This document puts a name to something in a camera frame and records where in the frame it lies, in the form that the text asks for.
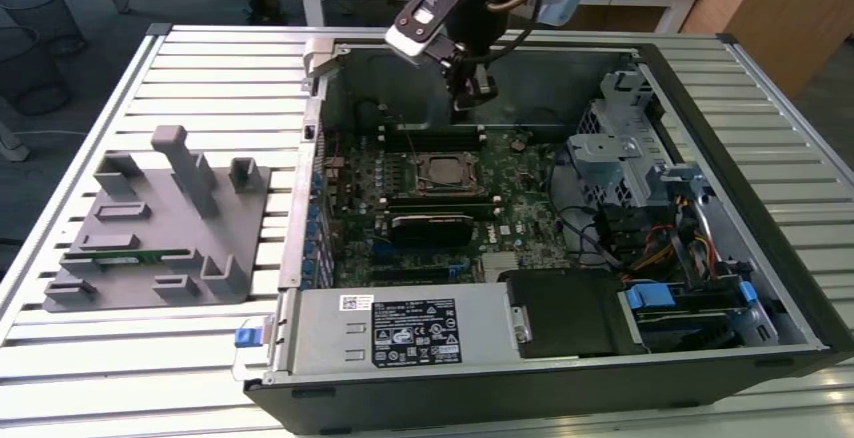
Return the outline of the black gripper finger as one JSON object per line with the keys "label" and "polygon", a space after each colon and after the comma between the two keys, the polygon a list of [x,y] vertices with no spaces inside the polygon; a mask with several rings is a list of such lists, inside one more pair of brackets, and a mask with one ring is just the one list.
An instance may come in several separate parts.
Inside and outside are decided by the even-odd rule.
{"label": "black gripper finger", "polygon": [[485,64],[478,64],[475,66],[473,76],[473,89],[475,103],[478,105],[487,103],[498,96],[498,86]]}
{"label": "black gripper finger", "polygon": [[478,90],[477,67],[465,62],[466,56],[455,53],[447,69],[447,91],[451,104],[458,111],[473,107],[473,92]]}

